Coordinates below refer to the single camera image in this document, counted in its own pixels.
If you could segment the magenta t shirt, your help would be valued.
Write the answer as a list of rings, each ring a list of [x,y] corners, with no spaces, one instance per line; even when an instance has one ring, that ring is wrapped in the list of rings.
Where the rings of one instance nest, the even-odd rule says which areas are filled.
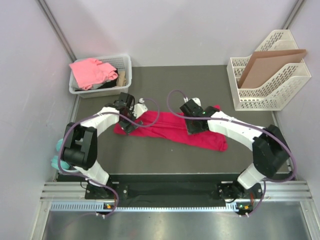
[[[227,139],[224,135],[211,131],[188,134],[185,120],[174,116],[170,112],[161,112],[155,124],[147,128],[139,127],[129,135],[135,137],[161,138],[219,152],[225,152],[228,149]]]

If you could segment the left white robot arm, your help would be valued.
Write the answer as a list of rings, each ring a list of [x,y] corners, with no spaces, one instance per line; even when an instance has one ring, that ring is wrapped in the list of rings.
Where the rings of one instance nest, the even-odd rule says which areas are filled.
[[[114,191],[113,185],[108,183],[110,175],[97,160],[99,135],[116,124],[130,134],[137,129],[132,123],[147,111],[144,100],[136,103],[134,96],[122,92],[117,100],[106,104],[92,117],[67,125],[60,158],[87,179],[89,197],[106,199]]]

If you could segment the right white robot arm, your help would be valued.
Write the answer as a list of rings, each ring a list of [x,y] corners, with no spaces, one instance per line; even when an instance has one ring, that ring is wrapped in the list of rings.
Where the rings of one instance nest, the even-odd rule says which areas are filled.
[[[249,125],[225,114],[216,107],[203,109],[198,98],[184,98],[180,107],[188,134],[213,132],[231,138],[252,151],[253,162],[231,185],[220,190],[222,196],[245,198],[252,187],[265,178],[272,178],[289,159],[289,147],[280,129]]]

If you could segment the black cloth in basket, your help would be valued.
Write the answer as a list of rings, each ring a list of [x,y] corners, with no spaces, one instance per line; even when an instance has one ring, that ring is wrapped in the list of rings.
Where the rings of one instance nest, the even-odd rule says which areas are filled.
[[[98,88],[98,89],[106,89],[106,88],[113,88],[117,86],[117,80],[110,80],[107,81],[108,85],[104,85],[102,88]]]

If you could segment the beige folded cloth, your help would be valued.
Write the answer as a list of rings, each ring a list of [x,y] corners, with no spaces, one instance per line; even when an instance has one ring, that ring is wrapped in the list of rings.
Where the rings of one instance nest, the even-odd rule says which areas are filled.
[[[124,70],[121,70],[118,72],[117,86],[124,87],[126,83],[127,83],[126,72]]]

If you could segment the light pink t shirt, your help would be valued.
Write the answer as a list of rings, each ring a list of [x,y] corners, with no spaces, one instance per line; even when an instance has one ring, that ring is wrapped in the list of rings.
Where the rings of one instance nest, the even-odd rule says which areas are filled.
[[[118,80],[118,70],[110,63],[102,63],[95,58],[86,58],[69,65],[78,86],[89,89],[94,84]]]

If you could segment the grey cloth in basket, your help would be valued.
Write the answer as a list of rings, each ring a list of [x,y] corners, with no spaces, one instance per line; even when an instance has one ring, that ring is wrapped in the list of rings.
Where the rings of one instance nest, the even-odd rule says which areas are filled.
[[[100,83],[100,84],[93,84],[91,88],[89,88],[88,90],[96,90],[96,89],[99,89],[99,88],[102,88],[104,85],[108,85],[108,82],[103,82],[103,83]],[[78,83],[76,81],[74,81],[72,84],[71,84],[71,87],[74,88],[76,91],[84,91],[85,89],[83,88],[80,88],[78,86]]]

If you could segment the brown cardboard sheet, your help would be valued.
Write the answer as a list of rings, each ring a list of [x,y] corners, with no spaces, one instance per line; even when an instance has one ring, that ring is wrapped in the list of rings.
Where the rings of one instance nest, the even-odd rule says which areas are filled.
[[[300,63],[307,55],[306,49],[255,51],[238,83],[240,89],[256,89],[266,83],[286,64]]]

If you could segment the white perforated file organizer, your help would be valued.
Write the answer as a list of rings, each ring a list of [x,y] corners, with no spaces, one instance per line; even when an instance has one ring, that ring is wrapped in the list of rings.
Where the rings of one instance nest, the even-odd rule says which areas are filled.
[[[226,67],[236,111],[281,111],[312,77],[303,60],[287,63],[262,86],[238,88],[250,56],[231,57]]]

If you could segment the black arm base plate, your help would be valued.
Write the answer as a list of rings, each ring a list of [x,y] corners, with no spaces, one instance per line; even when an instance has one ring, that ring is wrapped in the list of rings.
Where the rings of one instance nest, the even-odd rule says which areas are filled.
[[[87,200],[114,200],[119,207],[222,207],[226,203],[257,202],[262,198],[262,186],[254,185],[244,197],[227,198],[220,190],[237,179],[235,173],[175,173],[175,174],[113,174],[107,182],[116,193],[108,198]]]

